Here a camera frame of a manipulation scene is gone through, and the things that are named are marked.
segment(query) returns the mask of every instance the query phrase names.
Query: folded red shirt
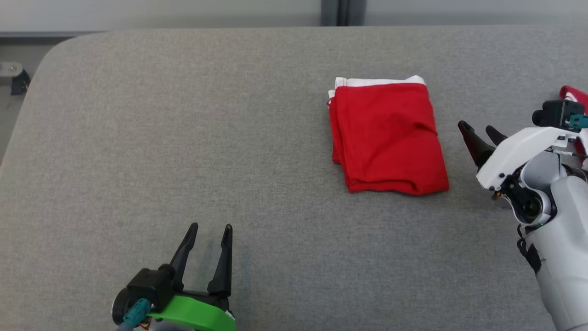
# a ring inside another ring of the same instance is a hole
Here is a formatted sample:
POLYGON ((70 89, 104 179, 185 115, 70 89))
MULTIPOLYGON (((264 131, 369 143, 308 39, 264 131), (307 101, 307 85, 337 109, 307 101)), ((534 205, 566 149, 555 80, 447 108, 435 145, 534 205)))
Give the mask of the folded red shirt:
POLYGON ((329 103, 333 161, 350 192, 448 191, 425 84, 337 87, 329 103))

